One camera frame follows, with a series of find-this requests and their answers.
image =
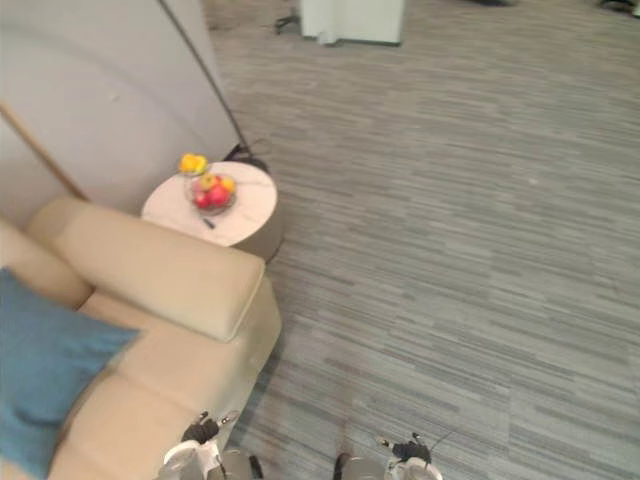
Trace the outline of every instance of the side table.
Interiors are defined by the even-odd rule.
[[[268,261],[282,241],[278,191],[269,175],[240,162],[216,162],[209,170],[236,182],[236,200],[206,220],[187,197],[191,178],[174,175],[159,185],[142,207],[142,218],[225,247],[235,247]]]

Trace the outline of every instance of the striped carpet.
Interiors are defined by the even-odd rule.
[[[269,479],[411,431],[454,432],[448,480],[640,479],[640,21],[413,0],[401,48],[323,48],[208,7],[288,219],[232,443]]]

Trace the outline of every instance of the fruit bowl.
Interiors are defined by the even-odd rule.
[[[217,215],[228,209],[236,199],[236,183],[228,175],[205,173],[186,181],[187,197],[198,212]]]

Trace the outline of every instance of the wall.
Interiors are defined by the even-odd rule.
[[[198,0],[170,5],[215,71]],[[3,99],[93,201],[138,213],[182,153],[237,143],[153,0],[4,0],[0,28]]]
[[[402,41],[405,0],[301,0],[302,33],[329,40]]]
[[[0,216],[23,227],[45,202],[65,194],[62,184],[0,118]]]

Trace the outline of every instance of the beige sofa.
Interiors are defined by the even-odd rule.
[[[0,222],[0,266],[141,331],[76,401],[50,480],[154,478],[198,413],[242,410],[280,332],[261,259],[78,200],[45,206],[26,235]],[[0,478],[29,477],[3,461]]]

